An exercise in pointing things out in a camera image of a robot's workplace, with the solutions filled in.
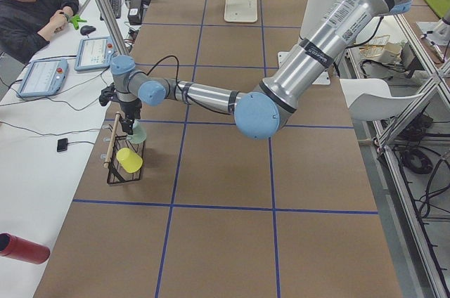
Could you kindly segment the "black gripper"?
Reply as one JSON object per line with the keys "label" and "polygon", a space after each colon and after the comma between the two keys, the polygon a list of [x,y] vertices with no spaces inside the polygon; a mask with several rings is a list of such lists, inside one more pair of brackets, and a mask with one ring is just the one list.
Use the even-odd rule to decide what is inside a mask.
{"label": "black gripper", "polygon": [[139,98],[133,101],[119,100],[120,108],[123,115],[120,116],[121,127],[124,133],[133,133],[134,120],[141,118],[142,103]]}

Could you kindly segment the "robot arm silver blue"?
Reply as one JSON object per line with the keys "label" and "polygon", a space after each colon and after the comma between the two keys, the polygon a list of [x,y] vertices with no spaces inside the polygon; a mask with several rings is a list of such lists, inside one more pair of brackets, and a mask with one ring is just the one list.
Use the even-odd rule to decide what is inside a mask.
{"label": "robot arm silver blue", "polygon": [[249,138],[270,138],[297,110],[299,97],[374,17],[403,13],[410,5],[410,0],[336,0],[314,29],[291,48],[277,72],[249,93],[149,77],[136,69],[132,57],[115,56],[110,70],[124,113],[122,130],[133,134],[144,103],[156,106],[172,99],[232,115],[239,131]]}

